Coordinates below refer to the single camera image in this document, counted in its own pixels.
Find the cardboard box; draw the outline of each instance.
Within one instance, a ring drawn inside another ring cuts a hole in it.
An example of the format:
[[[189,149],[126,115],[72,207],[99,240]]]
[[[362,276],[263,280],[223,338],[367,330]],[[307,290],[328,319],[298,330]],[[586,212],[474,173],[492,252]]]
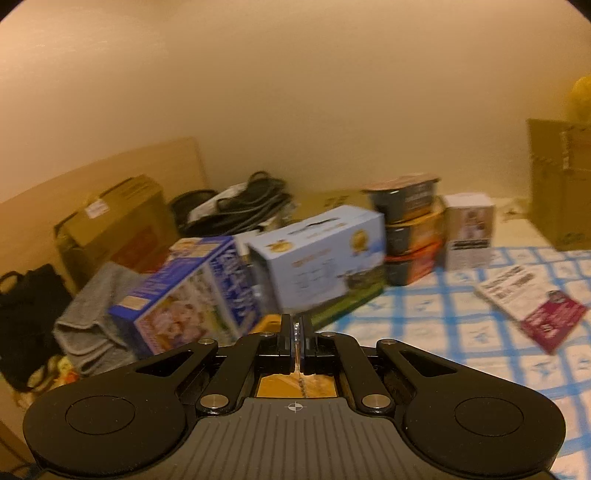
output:
[[[103,192],[54,228],[56,246],[77,288],[113,261],[140,273],[157,270],[178,238],[162,187],[145,175]]]
[[[492,259],[495,205],[484,193],[442,197],[445,211],[444,263],[447,270],[487,267]]]
[[[530,220],[557,250],[591,248],[591,128],[528,120]]]
[[[289,223],[297,223],[307,218],[328,212],[341,205],[373,210],[369,195],[361,190],[329,190],[327,192],[303,193],[294,197],[295,205],[289,215]]]
[[[192,240],[192,247],[185,242],[185,249],[176,249],[162,269],[109,309],[140,357],[202,337],[228,345],[259,320],[232,237]]]
[[[322,328],[384,288],[384,219],[343,205],[250,241],[264,313],[308,312]]]

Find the small white box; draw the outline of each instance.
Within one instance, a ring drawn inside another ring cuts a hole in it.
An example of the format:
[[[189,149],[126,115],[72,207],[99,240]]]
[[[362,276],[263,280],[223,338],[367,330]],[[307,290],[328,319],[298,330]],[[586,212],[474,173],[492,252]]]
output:
[[[487,267],[492,259],[494,203],[484,193],[456,193],[442,199],[446,207],[445,268]]]

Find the blue product box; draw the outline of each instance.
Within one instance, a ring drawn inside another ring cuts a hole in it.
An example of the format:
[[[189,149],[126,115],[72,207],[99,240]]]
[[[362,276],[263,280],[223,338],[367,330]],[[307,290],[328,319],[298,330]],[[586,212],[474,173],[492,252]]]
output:
[[[231,236],[181,239],[170,260],[109,309],[139,357],[202,337],[228,345],[260,318]]]
[[[263,313],[307,312],[322,328],[385,285],[384,216],[343,205],[249,241]]]

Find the box lid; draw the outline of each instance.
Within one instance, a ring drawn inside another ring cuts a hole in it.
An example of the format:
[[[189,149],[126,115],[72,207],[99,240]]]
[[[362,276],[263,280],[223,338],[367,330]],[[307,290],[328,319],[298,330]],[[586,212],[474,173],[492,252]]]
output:
[[[105,229],[161,193],[162,187],[146,175],[124,180],[101,193],[98,201],[60,222],[56,226],[56,234],[67,234],[78,245],[85,247]]]
[[[196,268],[199,268],[218,250],[232,242],[231,236],[202,238],[199,248],[175,257],[156,273],[146,278],[118,304],[109,309],[109,314],[126,320],[135,320],[149,310],[162,296],[182,282]]]
[[[446,207],[492,207],[495,204],[486,193],[454,193],[441,197]]]
[[[277,258],[368,220],[379,219],[381,216],[381,213],[342,205],[302,222],[262,233],[250,240],[249,246],[265,258]]]
[[[417,183],[424,183],[426,181],[438,182],[440,179],[437,175],[432,173],[413,173],[410,175],[403,175],[392,180],[380,181],[364,188],[367,192],[380,192],[382,190],[398,190]]]

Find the stacked food container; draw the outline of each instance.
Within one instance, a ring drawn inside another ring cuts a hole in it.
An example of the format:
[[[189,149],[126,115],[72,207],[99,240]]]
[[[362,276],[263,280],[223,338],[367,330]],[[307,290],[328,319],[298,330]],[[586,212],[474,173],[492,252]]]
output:
[[[443,206],[435,195],[439,178],[406,175],[365,188],[384,214],[386,279],[408,285],[430,273],[442,245]]]

